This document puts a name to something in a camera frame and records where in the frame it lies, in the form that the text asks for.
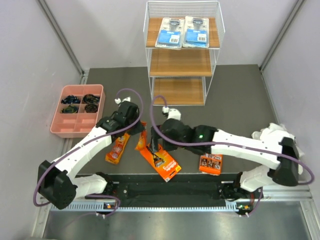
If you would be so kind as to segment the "orange Gillette razor box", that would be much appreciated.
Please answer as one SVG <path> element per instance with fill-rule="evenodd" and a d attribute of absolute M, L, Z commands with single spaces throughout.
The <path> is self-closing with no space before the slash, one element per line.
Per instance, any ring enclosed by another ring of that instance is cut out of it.
<path fill-rule="evenodd" d="M 158 144 L 158 151 L 152 151 L 150 144 L 140 151 L 140 154 L 153 167 L 153 169 L 168 183 L 181 171 L 178 162 Z"/>

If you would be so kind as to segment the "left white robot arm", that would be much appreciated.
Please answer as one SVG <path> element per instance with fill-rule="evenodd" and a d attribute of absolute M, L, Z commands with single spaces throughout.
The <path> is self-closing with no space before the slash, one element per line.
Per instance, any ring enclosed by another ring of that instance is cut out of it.
<path fill-rule="evenodd" d="M 113 194 L 114 187 L 104 174 L 79 177 L 78 173 L 96 154 L 124 134 L 142 132 L 143 106 L 133 103 L 130 97 L 117 98 L 115 102 L 118 109 L 111 116 L 101 118 L 73 148 L 55 160 L 45 160 L 39 165 L 35 197 L 40 194 L 62 210 L 75 199 L 94 194 L 106 199 Z"/>

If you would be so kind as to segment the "blue razor blister pack two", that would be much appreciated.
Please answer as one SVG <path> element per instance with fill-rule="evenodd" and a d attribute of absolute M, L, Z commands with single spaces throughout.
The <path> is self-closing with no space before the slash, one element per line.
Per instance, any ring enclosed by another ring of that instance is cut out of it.
<path fill-rule="evenodd" d="M 184 23 L 183 48 L 209 48 L 209 19 L 186 16 Z"/>

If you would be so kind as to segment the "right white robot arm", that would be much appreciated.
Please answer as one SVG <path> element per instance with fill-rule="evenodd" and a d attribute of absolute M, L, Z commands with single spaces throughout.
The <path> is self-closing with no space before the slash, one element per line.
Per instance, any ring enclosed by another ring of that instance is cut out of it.
<path fill-rule="evenodd" d="M 268 127 L 244 137 L 207 125 L 190 127 L 181 121 L 181 113 L 164 106 L 166 120 L 156 125 L 151 118 L 153 130 L 169 149 L 183 147 L 198 154 L 224 155 L 258 163 L 259 166 L 237 174 L 233 192 L 245 198 L 259 188 L 278 184 L 295 187 L 299 183 L 298 160 L 300 153 L 295 136 L 281 125 L 270 123 Z"/>

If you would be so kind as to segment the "blue razor blister pack one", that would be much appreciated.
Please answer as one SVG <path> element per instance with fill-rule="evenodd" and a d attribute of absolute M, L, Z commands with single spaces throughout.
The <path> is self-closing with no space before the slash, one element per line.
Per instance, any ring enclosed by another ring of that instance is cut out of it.
<path fill-rule="evenodd" d="M 155 42 L 159 49 L 180 50 L 183 42 L 185 20 L 182 18 L 164 17 Z"/>

